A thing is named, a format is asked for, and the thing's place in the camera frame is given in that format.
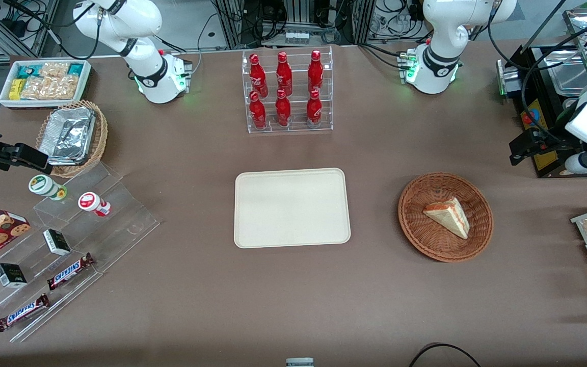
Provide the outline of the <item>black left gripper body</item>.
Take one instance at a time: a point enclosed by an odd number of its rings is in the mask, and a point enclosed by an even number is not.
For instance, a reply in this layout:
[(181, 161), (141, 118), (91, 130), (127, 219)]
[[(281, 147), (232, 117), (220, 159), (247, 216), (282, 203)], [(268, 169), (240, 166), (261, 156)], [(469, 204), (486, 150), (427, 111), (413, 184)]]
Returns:
[(565, 128), (550, 128), (546, 137), (546, 152), (572, 151), (579, 153), (579, 138)]

